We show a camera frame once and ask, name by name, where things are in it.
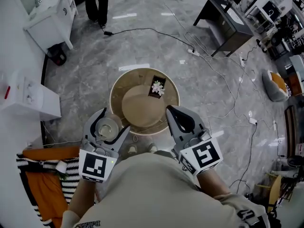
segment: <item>black trousers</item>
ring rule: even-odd
[[[98,20],[100,25],[105,25],[108,13],[108,0],[98,0],[97,8],[96,0],[85,0],[86,13],[91,20]]]

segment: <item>sink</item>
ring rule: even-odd
[[[241,18],[235,13],[235,11],[233,11],[232,9],[228,9],[227,13],[230,15],[230,17],[234,20],[234,22],[240,24],[240,25],[244,25],[243,21],[241,20]]]
[[[41,0],[39,7],[34,7],[31,13],[29,14],[30,20],[34,19],[36,15],[41,14],[47,11],[49,8],[56,6],[58,2],[59,0]]]

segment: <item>person's leg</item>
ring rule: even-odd
[[[168,158],[171,158],[171,159],[174,159],[174,157],[172,156],[171,153],[167,152],[167,151],[164,151],[164,150],[157,150],[157,147],[154,143],[151,143],[149,148],[148,148],[148,152],[149,153],[153,153],[153,154],[158,154],[158,155],[161,155],[161,156],[165,156],[165,157],[168,157]]]
[[[96,0],[85,0],[85,9],[90,20],[96,21],[98,19],[98,9]]]
[[[103,26],[107,22],[107,14],[108,14],[108,0],[98,0],[98,24]]]

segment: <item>person's arm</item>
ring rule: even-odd
[[[67,210],[80,218],[94,205],[95,183],[81,179]]]
[[[231,193],[213,169],[203,172],[197,178],[202,191],[211,197]]]

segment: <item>gray tile floor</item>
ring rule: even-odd
[[[192,26],[201,7],[181,0],[165,2],[182,25],[197,35],[209,52],[214,51],[216,45],[211,31]],[[205,125],[211,128],[212,134],[218,136],[224,161],[216,170],[227,185],[241,177],[249,161],[251,136],[255,130],[255,126],[249,125],[246,119],[249,111],[253,118],[264,120],[268,126],[272,126],[273,120],[277,121],[282,140],[279,152],[286,152],[285,105],[273,103],[267,98],[261,80],[261,69],[277,69],[259,48],[249,54],[247,75],[243,76],[241,83],[243,70],[235,62],[227,58],[211,61],[212,67],[225,77],[234,97],[237,97],[235,112],[231,111],[224,117],[233,108],[234,98],[223,78],[202,58],[188,54],[186,45],[150,30],[107,37],[97,24],[88,20],[84,3],[77,8],[79,16],[75,18],[71,33],[74,49],[66,51],[67,62],[63,66],[58,67],[49,62],[47,68],[46,86],[58,93],[61,99],[61,119],[46,123],[56,141],[81,139],[86,120],[97,110],[108,106],[109,91],[123,73],[118,67],[148,63],[150,67],[163,71],[173,79],[180,93],[180,104],[196,111]],[[127,13],[137,13],[137,16],[113,19],[114,16]],[[176,19],[173,16],[162,16],[161,13],[170,13],[162,0],[109,0],[106,30],[118,32],[151,27],[184,40],[186,31]],[[252,38],[237,53],[246,57],[247,52],[255,45],[255,39]],[[217,54],[217,57],[223,56],[222,53]],[[231,58],[239,62],[238,55],[232,55]],[[130,135],[124,146],[132,142]],[[143,152],[151,142],[155,142],[163,150],[174,146],[169,131],[151,137],[139,137],[137,145]],[[273,128],[268,129],[260,121],[253,137],[251,164],[243,178],[251,189],[271,169],[277,159],[276,148],[276,131]],[[231,187],[232,191],[236,191],[237,185],[236,183]],[[247,187],[241,183],[240,192],[246,191]]]

